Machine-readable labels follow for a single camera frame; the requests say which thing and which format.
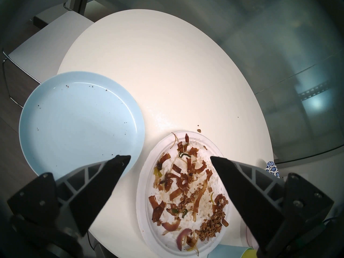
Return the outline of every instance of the white round table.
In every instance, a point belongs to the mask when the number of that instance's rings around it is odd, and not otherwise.
[[[265,119],[244,76],[213,40],[177,17],[152,10],[104,17],[73,43],[58,73],[67,71],[113,79],[131,93],[144,117],[142,153],[90,228],[120,258],[157,257],[139,231],[136,187],[149,152],[171,132],[200,129],[228,159],[260,167],[273,161]],[[246,245],[238,212],[229,220],[221,243]]]

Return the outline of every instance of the screw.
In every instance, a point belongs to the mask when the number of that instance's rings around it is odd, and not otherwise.
[[[297,208],[302,208],[303,207],[303,203],[299,200],[294,200],[293,204],[297,207]]]
[[[321,195],[320,193],[317,193],[317,192],[316,192],[316,193],[314,193],[314,196],[315,196],[315,197],[317,197],[317,198],[319,198],[319,199],[321,199],[321,198],[322,198],[322,195]]]

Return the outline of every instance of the green onion piece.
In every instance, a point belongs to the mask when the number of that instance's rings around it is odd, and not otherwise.
[[[186,156],[188,156],[189,158],[191,158],[191,156],[188,155],[187,153],[180,153],[180,154],[179,154],[179,157],[182,158],[184,155],[186,155]]]
[[[186,216],[186,215],[187,215],[187,209],[184,209],[182,218],[184,218],[184,216]]]

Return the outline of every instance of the chair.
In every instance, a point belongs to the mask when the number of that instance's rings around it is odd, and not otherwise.
[[[83,33],[92,21],[67,8],[65,14],[34,34],[10,54],[2,53],[5,60],[2,62],[4,80],[10,99],[23,108],[8,89],[4,64],[11,61],[16,67],[27,74],[31,79],[41,84],[55,76],[61,62],[74,41]]]

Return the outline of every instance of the blue patterned napkin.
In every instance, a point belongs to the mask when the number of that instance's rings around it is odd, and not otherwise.
[[[276,177],[279,178],[279,172],[278,172],[277,166],[275,165],[274,162],[268,162],[267,163],[266,171],[268,171],[271,174],[274,174]]]

